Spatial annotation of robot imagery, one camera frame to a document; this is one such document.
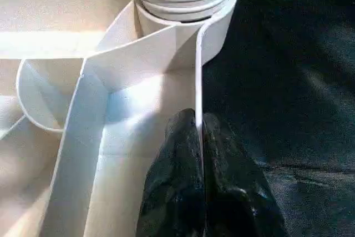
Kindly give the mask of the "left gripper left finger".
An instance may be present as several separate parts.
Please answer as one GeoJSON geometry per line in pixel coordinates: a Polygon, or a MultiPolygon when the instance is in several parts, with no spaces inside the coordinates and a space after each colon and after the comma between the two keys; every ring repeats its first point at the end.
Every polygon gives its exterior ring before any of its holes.
{"type": "Polygon", "coordinates": [[[146,175],[138,236],[203,236],[205,188],[195,111],[172,116],[146,175]]]}

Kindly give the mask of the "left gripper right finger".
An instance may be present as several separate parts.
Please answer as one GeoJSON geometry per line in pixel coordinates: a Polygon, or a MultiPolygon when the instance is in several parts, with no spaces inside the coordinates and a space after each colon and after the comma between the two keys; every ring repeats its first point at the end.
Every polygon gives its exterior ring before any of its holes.
{"type": "Polygon", "coordinates": [[[218,116],[203,116],[206,236],[286,236],[263,171],[218,116]]]}

